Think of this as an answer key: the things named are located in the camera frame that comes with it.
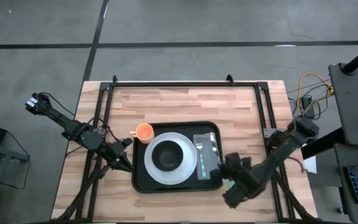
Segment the gray floor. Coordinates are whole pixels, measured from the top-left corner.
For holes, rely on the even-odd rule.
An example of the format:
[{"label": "gray floor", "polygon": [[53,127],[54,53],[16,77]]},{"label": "gray floor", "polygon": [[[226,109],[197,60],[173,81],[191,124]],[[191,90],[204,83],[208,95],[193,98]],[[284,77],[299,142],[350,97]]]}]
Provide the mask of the gray floor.
[{"label": "gray floor", "polygon": [[[92,43],[102,0],[0,1],[0,44]],[[110,0],[101,43],[358,40],[358,0]],[[47,118],[24,109],[31,93],[47,91],[74,111],[89,49],[0,50],[0,127],[13,132],[31,154],[25,190],[5,187],[0,223],[48,220],[67,142]],[[328,65],[348,62],[358,45],[319,47],[216,47],[98,49],[90,80],[284,80],[287,90]],[[307,77],[304,85],[319,80]],[[318,96],[324,88],[313,92]],[[296,98],[297,92],[289,94]],[[316,124],[321,135],[340,126],[334,98]],[[331,151],[318,156],[310,175],[318,215],[349,221],[340,207]],[[12,164],[10,183],[21,185],[25,166]]]}]

